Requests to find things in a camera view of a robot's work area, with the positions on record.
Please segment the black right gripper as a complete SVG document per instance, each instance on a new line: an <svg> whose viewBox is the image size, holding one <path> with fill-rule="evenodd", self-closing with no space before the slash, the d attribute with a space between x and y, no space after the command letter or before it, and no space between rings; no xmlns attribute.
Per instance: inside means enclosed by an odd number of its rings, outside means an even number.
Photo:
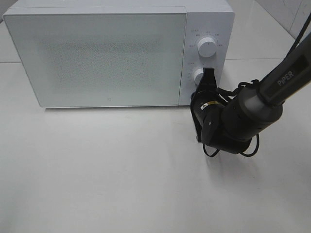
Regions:
<svg viewBox="0 0 311 233"><path fill-rule="evenodd" d="M219 127L224 101L217 88L215 69L204 67L201 81L190 101L190 112L199 143L211 143Z"/></svg>

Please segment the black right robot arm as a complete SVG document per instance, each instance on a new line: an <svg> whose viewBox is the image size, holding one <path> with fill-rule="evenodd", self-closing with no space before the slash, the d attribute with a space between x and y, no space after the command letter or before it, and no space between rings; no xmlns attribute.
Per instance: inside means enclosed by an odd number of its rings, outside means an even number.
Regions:
<svg viewBox="0 0 311 233"><path fill-rule="evenodd" d="M214 69L204 68L191 96L190 111L202 147L243 156L259 149L259 133L278 121L283 103L311 81L311 37L294 42L284 60L261 81L241 82L234 91L219 88Z"/></svg>

